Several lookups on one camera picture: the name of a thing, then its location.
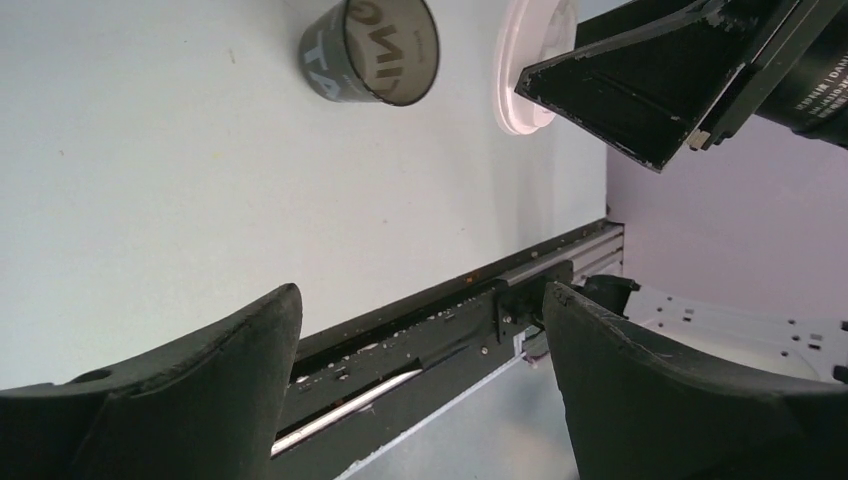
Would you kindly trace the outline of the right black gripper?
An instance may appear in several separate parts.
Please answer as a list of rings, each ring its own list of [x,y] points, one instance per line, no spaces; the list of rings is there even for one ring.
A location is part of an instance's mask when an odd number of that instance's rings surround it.
[[[515,90],[656,172],[691,133],[708,149],[751,116],[845,149],[847,3],[795,2],[731,83],[748,45],[742,1],[630,1],[580,23],[575,50]]]

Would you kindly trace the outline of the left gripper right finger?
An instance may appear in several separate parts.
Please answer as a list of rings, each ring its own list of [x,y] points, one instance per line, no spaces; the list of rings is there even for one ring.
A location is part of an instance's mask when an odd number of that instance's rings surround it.
[[[847,388],[740,365],[553,282],[542,317],[582,479],[843,479]]]

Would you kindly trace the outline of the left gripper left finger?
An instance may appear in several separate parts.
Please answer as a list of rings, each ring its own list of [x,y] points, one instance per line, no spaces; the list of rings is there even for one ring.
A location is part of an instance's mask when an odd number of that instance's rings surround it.
[[[56,385],[1,394],[5,479],[263,479],[302,326],[297,286]]]

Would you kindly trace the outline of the dark paper coffee cup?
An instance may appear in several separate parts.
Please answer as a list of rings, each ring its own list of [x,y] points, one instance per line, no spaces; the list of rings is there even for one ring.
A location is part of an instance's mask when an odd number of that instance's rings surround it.
[[[410,106],[435,83],[438,29],[421,0],[339,1],[305,30],[297,60],[326,100]]]

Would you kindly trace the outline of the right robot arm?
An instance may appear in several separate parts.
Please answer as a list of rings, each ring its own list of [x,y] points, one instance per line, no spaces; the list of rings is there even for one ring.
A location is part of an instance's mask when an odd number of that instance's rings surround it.
[[[525,67],[516,92],[659,172],[752,116],[847,144],[843,1],[630,1],[581,22],[576,46]]]

